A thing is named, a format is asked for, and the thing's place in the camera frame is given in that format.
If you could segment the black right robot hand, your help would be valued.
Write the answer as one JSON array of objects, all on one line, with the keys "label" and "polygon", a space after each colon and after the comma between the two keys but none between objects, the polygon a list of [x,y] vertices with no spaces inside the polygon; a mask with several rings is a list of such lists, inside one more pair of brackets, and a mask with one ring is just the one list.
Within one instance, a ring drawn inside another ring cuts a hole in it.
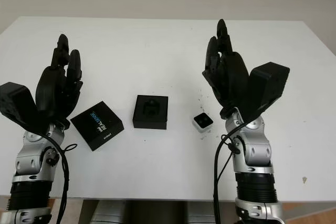
[{"label": "black right robot hand", "polygon": [[222,106],[221,118],[226,119],[239,107],[247,88],[249,74],[241,55],[232,49],[223,19],[217,23],[216,36],[209,40],[202,75]]}]

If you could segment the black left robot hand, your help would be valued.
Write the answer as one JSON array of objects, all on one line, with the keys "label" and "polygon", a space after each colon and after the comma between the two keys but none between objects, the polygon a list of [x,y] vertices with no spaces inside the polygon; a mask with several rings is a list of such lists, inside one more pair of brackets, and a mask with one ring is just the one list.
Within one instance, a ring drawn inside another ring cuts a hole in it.
[{"label": "black left robot hand", "polygon": [[61,34],[52,56],[39,79],[35,100],[45,119],[66,130],[70,125],[67,117],[76,107],[83,85],[80,52],[70,51],[67,36]]}]

